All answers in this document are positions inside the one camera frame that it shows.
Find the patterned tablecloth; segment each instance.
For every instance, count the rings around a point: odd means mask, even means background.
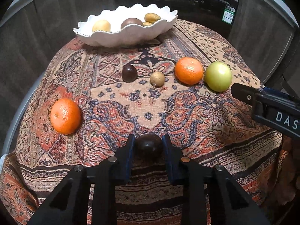
[[[232,69],[233,83],[262,87],[228,41],[183,20],[131,48],[92,48],[77,38],[64,46],[50,62],[25,111],[16,149],[4,162],[0,198],[10,214],[26,224],[73,165],[97,165],[129,134],[150,132],[169,134],[203,165],[224,165],[261,204],[277,171],[282,135],[253,121],[251,107],[232,98],[230,90],[216,94],[203,81],[190,87],[178,82],[174,65],[185,56],[204,68],[222,61]],[[133,83],[122,81],[125,64],[138,70]],[[149,83],[154,71],[166,76],[161,88]],[[57,133],[49,120],[51,106],[62,97],[72,98],[82,111],[82,125],[71,136]],[[119,224],[180,224],[182,186],[168,183],[163,163],[149,167],[135,161],[130,183],[116,187],[116,202]]]

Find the white bowl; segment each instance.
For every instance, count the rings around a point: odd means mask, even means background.
[[[170,12],[168,6],[158,8],[155,4],[144,7],[135,4],[132,7],[119,6],[116,10],[103,10],[99,16],[90,15],[87,22],[79,22],[78,29],[74,28],[74,33],[81,41],[90,46],[119,47],[131,46],[143,41],[152,40],[158,35],[168,31],[177,20],[177,10]],[[150,26],[130,24],[121,30],[121,24],[125,19],[137,18],[145,22],[146,13],[156,13],[161,17]],[[105,19],[111,24],[111,32],[92,32],[94,23]]]

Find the dark brown ball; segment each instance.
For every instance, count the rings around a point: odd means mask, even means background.
[[[135,66],[127,64],[123,67],[121,76],[124,82],[133,82],[137,78],[137,69],[135,68]]]
[[[129,19],[124,20],[124,22],[121,24],[121,29],[123,29],[126,25],[130,25],[130,24],[136,24],[136,25],[144,26],[143,22],[140,21],[139,19],[129,18]]]
[[[163,142],[156,134],[143,134],[135,140],[135,154],[145,160],[155,160],[161,157]]]

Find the orange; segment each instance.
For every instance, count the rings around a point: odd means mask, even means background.
[[[52,106],[50,120],[60,134],[72,134],[81,122],[80,109],[71,99],[61,98]]]
[[[174,68],[176,77],[187,85],[197,84],[203,77],[202,64],[195,58],[181,58]]]

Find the energy label sticker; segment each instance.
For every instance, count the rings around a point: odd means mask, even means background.
[[[224,9],[224,15],[222,21],[231,25],[235,11],[236,11],[235,8],[226,5],[226,8]]]

